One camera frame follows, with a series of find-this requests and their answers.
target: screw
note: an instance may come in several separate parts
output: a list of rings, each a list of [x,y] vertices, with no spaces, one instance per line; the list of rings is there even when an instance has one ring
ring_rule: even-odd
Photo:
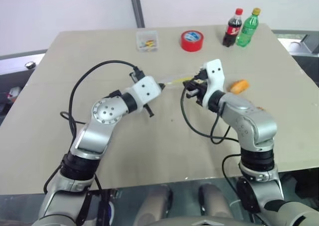
[[[33,69],[33,68],[36,67],[36,63],[33,62],[33,61],[31,61],[31,62],[26,63],[24,66],[25,66],[28,70],[31,70],[31,69]]]

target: coca-cola bottle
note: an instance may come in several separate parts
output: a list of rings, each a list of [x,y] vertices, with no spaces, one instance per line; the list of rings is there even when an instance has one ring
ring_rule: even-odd
[[[230,47],[236,41],[236,37],[240,31],[242,25],[241,14],[243,13],[242,8],[237,8],[235,15],[228,21],[228,26],[223,39],[223,45]]]

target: bottle label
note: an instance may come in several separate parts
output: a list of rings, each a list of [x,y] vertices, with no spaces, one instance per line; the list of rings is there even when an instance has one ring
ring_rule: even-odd
[[[243,27],[242,32],[246,35],[253,35],[255,32],[255,29]]]
[[[226,33],[229,35],[237,35],[239,33],[240,27],[228,26]]]
[[[199,41],[201,39],[201,35],[196,31],[189,31],[184,35],[184,38],[188,41]]]

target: small plastic container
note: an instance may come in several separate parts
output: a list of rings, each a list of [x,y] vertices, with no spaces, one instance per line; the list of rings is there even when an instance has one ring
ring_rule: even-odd
[[[139,52],[157,51],[159,48],[159,37],[156,30],[137,31],[136,46]]]

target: red bottle cap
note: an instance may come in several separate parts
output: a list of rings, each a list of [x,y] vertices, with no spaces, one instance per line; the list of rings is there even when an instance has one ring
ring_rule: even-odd
[[[241,15],[243,13],[243,9],[237,8],[235,13],[236,13],[236,15]]]

